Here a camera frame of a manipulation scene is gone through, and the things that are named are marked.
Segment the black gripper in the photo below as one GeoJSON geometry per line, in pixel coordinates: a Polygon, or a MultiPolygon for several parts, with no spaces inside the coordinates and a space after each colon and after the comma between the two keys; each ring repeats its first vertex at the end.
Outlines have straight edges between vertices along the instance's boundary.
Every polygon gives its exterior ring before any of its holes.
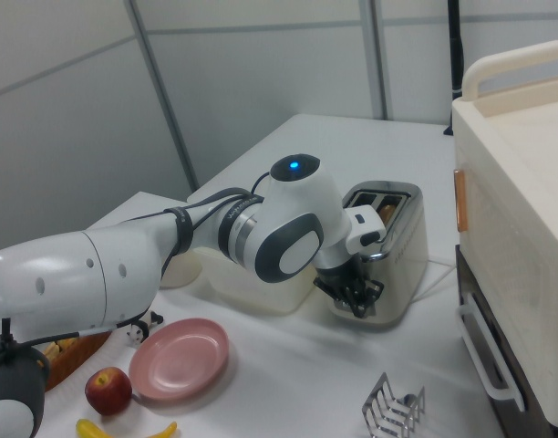
{"type": "Polygon", "coordinates": [[[336,267],[317,268],[314,285],[330,297],[341,297],[334,301],[334,309],[338,316],[346,318],[364,318],[383,292],[379,281],[366,280],[364,285],[358,257],[351,257],[336,267]]]}

